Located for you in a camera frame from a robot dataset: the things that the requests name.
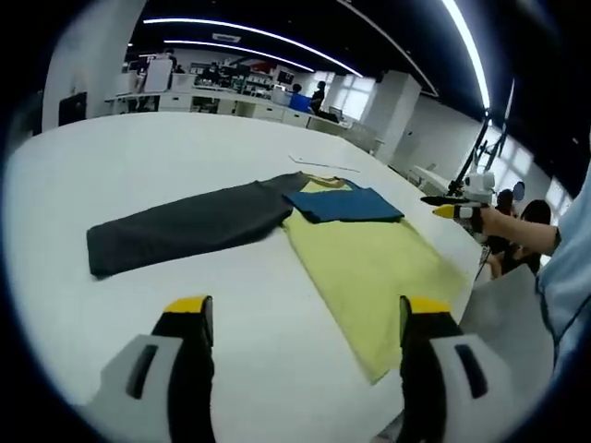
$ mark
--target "person's arm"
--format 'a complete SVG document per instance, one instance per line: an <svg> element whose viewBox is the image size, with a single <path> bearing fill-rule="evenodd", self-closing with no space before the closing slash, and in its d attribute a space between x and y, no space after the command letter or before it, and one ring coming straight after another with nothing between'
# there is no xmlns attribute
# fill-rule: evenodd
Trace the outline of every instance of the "person's arm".
<svg viewBox="0 0 591 443"><path fill-rule="evenodd" d="M496 256L490 256L487 260L487 263L490 265L490 274L492 275L493 279L498 279L502 275L502 265L501 262L505 257L505 253L501 252Z"/></svg>
<svg viewBox="0 0 591 443"><path fill-rule="evenodd" d="M518 220L492 208L481 210L481 215L485 234L506 238L539 254L551 256L561 242L556 226Z"/></svg>

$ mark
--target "ceiling light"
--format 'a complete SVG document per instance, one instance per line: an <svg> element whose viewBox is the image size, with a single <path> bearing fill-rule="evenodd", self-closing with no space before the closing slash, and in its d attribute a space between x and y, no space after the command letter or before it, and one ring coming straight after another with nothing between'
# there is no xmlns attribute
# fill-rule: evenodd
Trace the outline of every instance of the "ceiling light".
<svg viewBox="0 0 591 443"><path fill-rule="evenodd" d="M257 30L256 28L250 28L248 26L236 25L235 23L227 23L225 21L205 20L205 19L201 19L201 18L151 18L148 20L144 20L145 25L150 25L150 24L154 24L154 23L199 23L202 25L226 26L228 28L234 28L237 30L248 30L250 32L256 32L257 34L266 35L267 37L272 37L273 39L281 40L282 42L287 42L287 43L293 44L295 46L298 46L302 49L305 49L307 51L310 51L311 53L313 53L315 55L319 55L320 57L323 57L326 60L329 60L330 62L333 62L336 65L343 67L344 69L349 71L351 74L355 74L359 78L363 78L363 76L361 74L359 74L357 71L355 71L352 67L349 67L346 64L341 63L338 60L335 60L334 58L332 58L324 53L321 53L320 51L317 51L316 49L310 48L309 46L306 46L303 43L296 42L294 40L290 40L290 39L283 37L281 35L267 32L266 30Z"/></svg>
<svg viewBox="0 0 591 443"><path fill-rule="evenodd" d="M476 72L476 79L478 80L480 94L482 95L482 105L484 106L484 109L488 109L490 107L490 97L488 96L487 81L484 77L484 69L482 68L482 63L480 62L480 55L478 55L478 50L476 49L476 45L474 43L474 39L472 38L472 34L470 34L468 25L465 24L464 17L462 16L460 9L453 2L453 0L441 1L443 2L448 12L452 16L456 28L460 31L460 35L462 35L462 40L464 40L465 47L468 50L468 53L470 54L470 59L472 60L472 66L474 67L474 71Z"/></svg>
<svg viewBox="0 0 591 443"><path fill-rule="evenodd" d="M215 46L218 48L227 48L227 49L234 49L236 51L243 51L245 53L251 53L251 54L256 54L256 55L262 55L264 57L269 57L269 58L274 58L275 60L279 60L280 62L284 62L284 63L288 63L290 65L294 65L297 67L301 67L302 69L309 71L309 72L314 72L314 69L304 66L304 65L300 65L299 63L296 62L291 62L289 60L285 60L284 58L278 57L276 55L271 55L271 54L266 54L266 53L262 53L261 51L254 51L252 49L248 49L248 48L242 48L240 46L233 46L231 44L221 44L221 43L211 43L211 42L192 42L189 40L165 40L164 43L169 43L169 44L201 44L204 46Z"/></svg>

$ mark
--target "white pillar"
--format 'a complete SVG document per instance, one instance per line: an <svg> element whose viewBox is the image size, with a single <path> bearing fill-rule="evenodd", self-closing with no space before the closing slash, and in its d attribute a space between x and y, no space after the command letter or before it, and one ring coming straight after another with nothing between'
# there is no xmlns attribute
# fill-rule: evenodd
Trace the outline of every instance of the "white pillar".
<svg viewBox="0 0 591 443"><path fill-rule="evenodd" d="M335 106L336 98L339 95L339 91L343 87L344 76L334 76L331 87L324 98L323 108L329 109L329 106Z"/></svg>
<svg viewBox="0 0 591 443"><path fill-rule="evenodd" d="M98 0L62 35L43 92L42 130L57 127L59 102L86 91L88 118L107 114L104 99L121 73L146 0Z"/></svg>
<svg viewBox="0 0 591 443"><path fill-rule="evenodd" d="M384 144L376 158L386 164L392 163L398 142L415 110L421 87L410 75L391 71L376 84L373 101L363 123L378 133Z"/></svg>

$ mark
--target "hand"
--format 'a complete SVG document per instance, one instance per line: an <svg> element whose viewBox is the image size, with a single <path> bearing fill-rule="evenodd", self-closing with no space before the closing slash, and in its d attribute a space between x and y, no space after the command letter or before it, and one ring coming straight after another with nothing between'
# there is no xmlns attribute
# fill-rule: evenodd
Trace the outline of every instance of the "hand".
<svg viewBox="0 0 591 443"><path fill-rule="evenodd" d="M497 260L497 258L495 256L493 256L492 254L488 256L487 258L487 263L489 263L489 265L493 266L497 263L499 263L499 261Z"/></svg>
<svg viewBox="0 0 591 443"><path fill-rule="evenodd" d="M494 208L483 208L480 210L482 217L482 233L486 235L498 235L499 226L503 214Z"/></svg>

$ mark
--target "blue shirt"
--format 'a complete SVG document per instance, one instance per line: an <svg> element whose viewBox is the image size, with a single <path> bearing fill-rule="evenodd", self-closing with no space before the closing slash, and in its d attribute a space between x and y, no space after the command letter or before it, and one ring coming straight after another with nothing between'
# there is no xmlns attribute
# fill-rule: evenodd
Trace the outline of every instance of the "blue shirt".
<svg viewBox="0 0 591 443"><path fill-rule="evenodd" d="M542 309L557 347L557 375L591 318L591 168L559 231L561 243L538 274Z"/></svg>

